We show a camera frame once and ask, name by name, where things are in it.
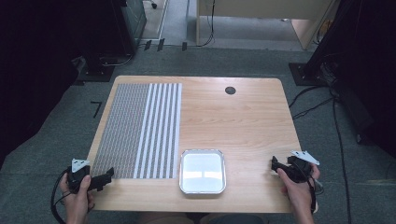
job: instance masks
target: striped mat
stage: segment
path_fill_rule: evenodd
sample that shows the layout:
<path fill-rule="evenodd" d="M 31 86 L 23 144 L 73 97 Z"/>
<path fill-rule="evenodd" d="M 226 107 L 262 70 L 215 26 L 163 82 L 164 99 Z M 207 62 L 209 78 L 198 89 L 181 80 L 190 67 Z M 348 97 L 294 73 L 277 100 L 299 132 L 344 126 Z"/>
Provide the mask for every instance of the striped mat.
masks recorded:
<path fill-rule="evenodd" d="M 119 84 L 92 167 L 114 178 L 176 178 L 181 83 Z"/>

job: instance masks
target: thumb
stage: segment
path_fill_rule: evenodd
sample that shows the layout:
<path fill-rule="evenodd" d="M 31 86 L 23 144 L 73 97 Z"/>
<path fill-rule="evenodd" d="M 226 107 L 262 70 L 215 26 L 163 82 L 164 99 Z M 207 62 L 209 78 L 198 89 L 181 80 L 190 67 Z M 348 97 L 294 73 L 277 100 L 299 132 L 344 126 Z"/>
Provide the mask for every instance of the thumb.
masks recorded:
<path fill-rule="evenodd" d="M 286 187 L 290 184 L 291 180 L 288 177 L 288 175 L 286 174 L 285 171 L 283 171 L 280 168 L 276 169 L 277 174 L 279 175 L 280 179 L 282 179 L 283 183 L 285 183 Z"/>
<path fill-rule="evenodd" d="M 87 194 L 87 190 L 90 187 L 90 184 L 91 184 L 91 176 L 90 175 L 84 176 L 81 183 L 79 184 L 78 193 L 83 192 L 84 195 Z"/>

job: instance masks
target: floor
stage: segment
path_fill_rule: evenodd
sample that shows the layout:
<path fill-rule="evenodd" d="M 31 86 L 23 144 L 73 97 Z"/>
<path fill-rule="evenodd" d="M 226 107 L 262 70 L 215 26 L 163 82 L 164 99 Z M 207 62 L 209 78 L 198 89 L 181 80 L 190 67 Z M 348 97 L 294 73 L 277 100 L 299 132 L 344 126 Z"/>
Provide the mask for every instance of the floor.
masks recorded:
<path fill-rule="evenodd" d="M 159 43 L 159 40 L 164 38 L 165 45 L 181 46 L 183 42 L 187 42 L 188 46 L 196 47 L 196 0 L 154 1 L 159 5 L 156 9 L 151 7 L 150 2 L 144 2 L 148 24 L 143 33 L 142 43 L 147 40 Z M 201 44 L 210 37 L 210 19 L 200 18 Z M 206 45 L 207 48 L 303 50 L 290 20 L 215 17 L 213 26 L 214 39 Z M 151 27 L 157 27 L 156 35 L 152 35 Z M 312 44 L 308 51 L 315 49 L 316 45 Z"/>

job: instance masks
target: hand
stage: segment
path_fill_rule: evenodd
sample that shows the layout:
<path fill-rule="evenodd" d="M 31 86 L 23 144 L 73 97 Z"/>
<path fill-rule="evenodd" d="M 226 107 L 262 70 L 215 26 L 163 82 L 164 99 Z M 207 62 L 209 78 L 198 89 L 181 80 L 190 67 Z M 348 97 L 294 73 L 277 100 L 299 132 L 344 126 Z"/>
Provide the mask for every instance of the hand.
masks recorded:
<path fill-rule="evenodd" d="M 93 209 L 93 196 L 91 192 L 87 192 L 91 184 L 91 177 L 84 176 L 79 186 L 78 194 L 69 194 L 64 198 L 64 206 L 66 208 L 66 223 L 67 224 L 83 224 L 88 223 L 88 212 Z M 67 186 L 67 174 L 62 177 L 59 185 L 63 195 L 70 193 Z"/>
<path fill-rule="evenodd" d="M 320 176 L 320 171 L 315 164 L 311 164 L 312 167 L 312 178 L 318 179 Z M 295 215 L 298 223 L 314 223 L 311 214 L 311 192 L 309 190 L 309 185 L 307 183 L 295 183 L 289 179 L 286 173 L 278 168 L 276 172 L 282 179 L 285 187 L 282 188 L 282 192 L 289 195 L 292 212 Z M 315 183 L 309 179 L 311 185 L 314 186 Z"/>

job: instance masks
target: aluminum tray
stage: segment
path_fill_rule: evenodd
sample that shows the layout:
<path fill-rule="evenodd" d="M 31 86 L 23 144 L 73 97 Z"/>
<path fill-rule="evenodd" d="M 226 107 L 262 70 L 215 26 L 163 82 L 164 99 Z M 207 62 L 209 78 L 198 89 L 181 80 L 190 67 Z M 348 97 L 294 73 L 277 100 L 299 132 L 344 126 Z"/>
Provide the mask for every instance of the aluminum tray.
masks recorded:
<path fill-rule="evenodd" d="M 186 194 L 222 193 L 226 186 L 223 154 L 217 149 L 184 151 L 179 185 Z"/>

